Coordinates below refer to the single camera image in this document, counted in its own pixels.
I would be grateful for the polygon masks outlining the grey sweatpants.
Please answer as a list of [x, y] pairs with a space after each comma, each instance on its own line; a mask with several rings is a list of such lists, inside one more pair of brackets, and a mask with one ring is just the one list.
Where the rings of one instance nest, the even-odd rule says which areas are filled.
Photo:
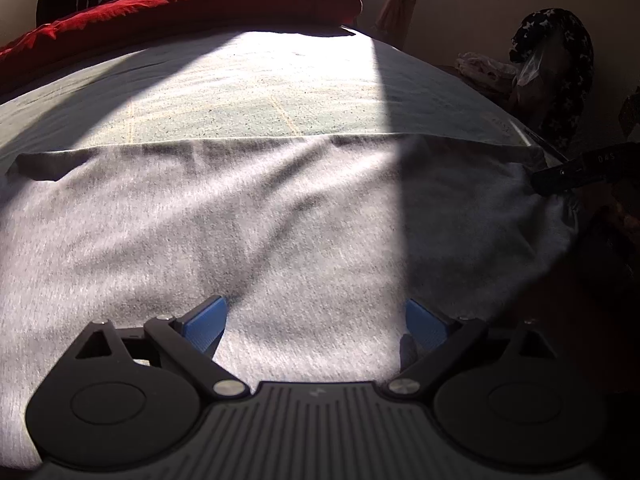
[[404, 302], [491, 318], [567, 250], [538, 148], [426, 134], [197, 140], [23, 154], [1, 178], [1, 463], [38, 455], [26, 404], [89, 322], [213, 295], [219, 362], [262, 380], [384, 380]]

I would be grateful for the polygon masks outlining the pink clothes pile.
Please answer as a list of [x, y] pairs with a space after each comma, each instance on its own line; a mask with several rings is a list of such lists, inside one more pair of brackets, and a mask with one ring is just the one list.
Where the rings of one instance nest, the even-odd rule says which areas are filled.
[[510, 88], [518, 76], [516, 66], [475, 52], [459, 54], [456, 69], [462, 76], [494, 89]]

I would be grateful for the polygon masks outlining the green plaid bed blanket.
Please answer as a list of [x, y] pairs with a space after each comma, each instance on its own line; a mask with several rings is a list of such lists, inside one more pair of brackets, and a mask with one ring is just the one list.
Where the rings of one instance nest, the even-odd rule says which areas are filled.
[[119, 49], [1, 101], [1, 162], [180, 139], [426, 133], [531, 146], [460, 79], [354, 30], [223, 29]]

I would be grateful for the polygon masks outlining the dark patterned bag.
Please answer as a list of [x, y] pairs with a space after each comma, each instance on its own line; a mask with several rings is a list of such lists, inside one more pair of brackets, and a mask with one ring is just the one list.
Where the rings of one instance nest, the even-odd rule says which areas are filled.
[[561, 8], [535, 11], [511, 38], [516, 67], [514, 99], [529, 112], [577, 110], [594, 72], [591, 37], [576, 14]]

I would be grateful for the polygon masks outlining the red duvet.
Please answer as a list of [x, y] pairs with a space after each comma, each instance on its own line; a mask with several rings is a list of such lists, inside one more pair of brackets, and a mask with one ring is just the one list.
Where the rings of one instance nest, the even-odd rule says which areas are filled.
[[1, 93], [120, 49], [227, 26], [352, 23], [361, 0], [113, 0], [1, 48]]

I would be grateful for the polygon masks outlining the orange right curtain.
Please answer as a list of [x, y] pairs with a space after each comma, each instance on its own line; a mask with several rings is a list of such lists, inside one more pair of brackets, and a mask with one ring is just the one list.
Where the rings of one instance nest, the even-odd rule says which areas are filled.
[[401, 49], [409, 31], [416, 0], [387, 0], [375, 22], [380, 39]]

